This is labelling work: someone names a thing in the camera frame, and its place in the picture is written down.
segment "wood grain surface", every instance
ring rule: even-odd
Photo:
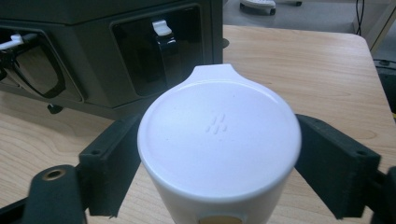
[[[224,62],[281,95],[295,113],[322,119],[396,165],[396,127],[364,39],[356,35],[224,26]],[[78,163],[78,153],[112,122],[0,92],[0,207],[26,197],[38,172]],[[336,220],[293,171],[269,223],[369,223]],[[117,218],[89,223],[173,223],[143,166]]]

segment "floor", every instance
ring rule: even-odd
[[[304,2],[276,3],[276,14],[268,10],[239,7],[239,0],[223,1],[223,23],[232,25],[262,26],[321,32],[354,33],[355,4]],[[396,22],[392,25],[381,46],[373,53],[374,59],[396,62]]]

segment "white cup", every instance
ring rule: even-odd
[[[147,110],[137,144],[176,224],[267,222],[298,159],[290,107],[229,64],[197,66]]]

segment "plastic lid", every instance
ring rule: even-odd
[[[284,179],[301,135],[289,106],[229,64],[197,66],[160,96],[138,132],[142,162],[170,190],[224,201]]]

